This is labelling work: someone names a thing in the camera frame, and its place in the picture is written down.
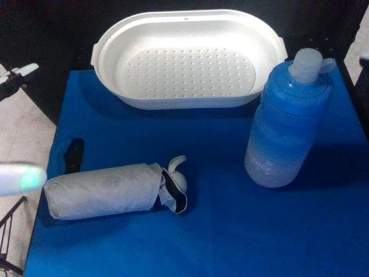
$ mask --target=gradient blue bottle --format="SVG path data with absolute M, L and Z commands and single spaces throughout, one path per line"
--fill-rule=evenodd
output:
M 279 188 L 297 176 L 325 115 L 336 64 L 315 49 L 277 65 L 265 84 L 248 141 L 245 166 L 259 185 Z

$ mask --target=table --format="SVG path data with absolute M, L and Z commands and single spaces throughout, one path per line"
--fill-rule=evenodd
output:
M 48 176 L 63 174 L 74 138 L 81 170 L 185 154 L 183 216 L 136 212 L 58 221 L 42 195 L 26 277 L 369 275 L 369 143 L 338 69 L 336 90 L 301 172 L 265 189 L 243 160 L 257 101 L 218 110 L 143 111 L 110 94 L 93 71 L 71 72 Z

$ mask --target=green light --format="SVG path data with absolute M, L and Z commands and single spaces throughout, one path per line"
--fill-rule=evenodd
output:
M 39 172 L 38 170 L 31 169 L 24 173 L 21 177 L 21 187 L 23 189 L 30 189 L 37 186 L 39 183 Z

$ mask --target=perforated basket bottom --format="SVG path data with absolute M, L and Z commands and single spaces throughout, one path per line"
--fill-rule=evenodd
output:
M 134 99 L 244 96 L 255 83 L 254 65 L 228 48 L 146 48 L 124 67 L 121 89 Z

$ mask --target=white floor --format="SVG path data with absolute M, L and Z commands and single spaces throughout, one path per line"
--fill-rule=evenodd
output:
M 363 53 L 369 54 L 369 10 L 345 59 L 354 83 L 361 71 L 359 55 Z M 55 125 L 22 89 L 0 102 L 0 162 L 27 161 L 46 168 L 54 133 Z M 39 191 L 28 194 L 28 202 L 14 214 L 8 260 L 21 268 L 27 257 L 39 195 Z M 19 198 L 0 197 L 0 219 Z

